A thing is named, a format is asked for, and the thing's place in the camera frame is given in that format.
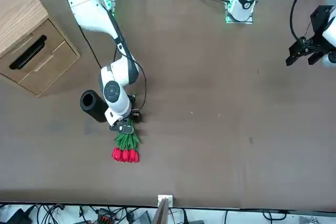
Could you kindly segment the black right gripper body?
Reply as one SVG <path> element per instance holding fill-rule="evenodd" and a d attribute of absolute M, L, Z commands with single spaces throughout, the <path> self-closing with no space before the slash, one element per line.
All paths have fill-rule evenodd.
<path fill-rule="evenodd" d="M 136 108 L 136 95 L 129 95 L 128 98 L 131 103 L 131 112 L 128 116 L 129 120 L 132 120 L 133 123 L 139 123 L 142 120 L 142 114 L 140 112 L 140 109 Z"/>

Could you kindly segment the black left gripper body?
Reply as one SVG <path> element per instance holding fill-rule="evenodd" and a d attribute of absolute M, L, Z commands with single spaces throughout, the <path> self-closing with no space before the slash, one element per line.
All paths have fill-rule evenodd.
<path fill-rule="evenodd" d="M 310 15 L 314 35 L 312 44 L 323 49 L 331 49 L 332 45 L 323 37 L 322 33 L 327 27 L 333 5 L 319 5 Z"/>

